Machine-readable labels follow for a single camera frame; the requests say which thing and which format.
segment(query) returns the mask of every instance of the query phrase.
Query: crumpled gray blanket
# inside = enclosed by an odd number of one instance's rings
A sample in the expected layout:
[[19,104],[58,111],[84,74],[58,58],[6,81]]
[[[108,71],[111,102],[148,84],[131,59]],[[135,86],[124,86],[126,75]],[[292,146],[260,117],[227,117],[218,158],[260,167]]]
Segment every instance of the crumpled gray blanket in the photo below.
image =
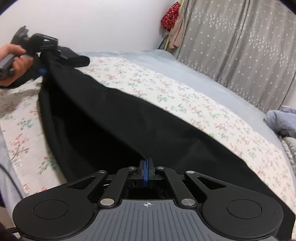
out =
[[270,110],[266,113],[264,122],[275,133],[296,138],[296,109],[282,106],[281,111]]

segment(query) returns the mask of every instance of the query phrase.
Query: blue component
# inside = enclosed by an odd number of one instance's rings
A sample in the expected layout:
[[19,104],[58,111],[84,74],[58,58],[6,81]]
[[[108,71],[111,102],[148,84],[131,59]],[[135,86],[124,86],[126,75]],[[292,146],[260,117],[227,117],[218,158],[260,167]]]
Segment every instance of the blue component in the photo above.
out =
[[41,68],[41,69],[38,70],[38,72],[39,72],[41,75],[44,75],[44,74],[46,74],[47,69],[45,69],[45,68]]
[[145,160],[145,163],[144,163],[144,173],[143,173],[143,176],[144,176],[144,180],[143,180],[143,186],[144,187],[147,187],[147,183],[148,183],[148,160]]

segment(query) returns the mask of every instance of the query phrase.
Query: round black pad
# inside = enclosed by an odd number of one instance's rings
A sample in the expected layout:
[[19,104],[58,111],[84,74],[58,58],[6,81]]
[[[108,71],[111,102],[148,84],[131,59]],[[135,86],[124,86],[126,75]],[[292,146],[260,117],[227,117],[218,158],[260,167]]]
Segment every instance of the round black pad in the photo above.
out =
[[227,210],[231,215],[242,219],[255,218],[262,211],[258,203],[248,199],[239,199],[230,202],[227,205]]
[[208,190],[202,216],[214,232],[235,240],[257,240],[276,234],[283,210],[269,196],[228,185]]
[[28,196],[13,210],[15,226],[32,240],[62,240],[83,230],[94,216],[84,190],[63,185]]
[[61,200],[46,200],[38,203],[34,213],[43,219],[55,219],[63,216],[68,211],[68,204]]

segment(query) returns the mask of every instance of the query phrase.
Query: crosshair marking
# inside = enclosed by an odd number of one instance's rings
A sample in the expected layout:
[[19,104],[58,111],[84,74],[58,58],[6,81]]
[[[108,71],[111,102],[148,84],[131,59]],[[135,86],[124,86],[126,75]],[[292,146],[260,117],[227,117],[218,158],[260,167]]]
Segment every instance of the crosshair marking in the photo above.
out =
[[153,204],[150,203],[150,202],[146,202],[146,203],[144,203],[144,204],[142,204],[142,205],[144,205],[144,206],[146,206],[146,207],[150,207],[150,206],[153,205]]

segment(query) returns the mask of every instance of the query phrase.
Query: beige towel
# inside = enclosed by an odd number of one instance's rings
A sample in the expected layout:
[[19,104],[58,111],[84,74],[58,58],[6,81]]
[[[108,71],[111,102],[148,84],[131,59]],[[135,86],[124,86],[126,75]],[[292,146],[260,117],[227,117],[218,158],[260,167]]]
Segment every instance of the beige towel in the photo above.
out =
[[184,32],[184,14],[180,14],[168,36],[170,40],[169,48],[173,49],[181,45],[183,32]]

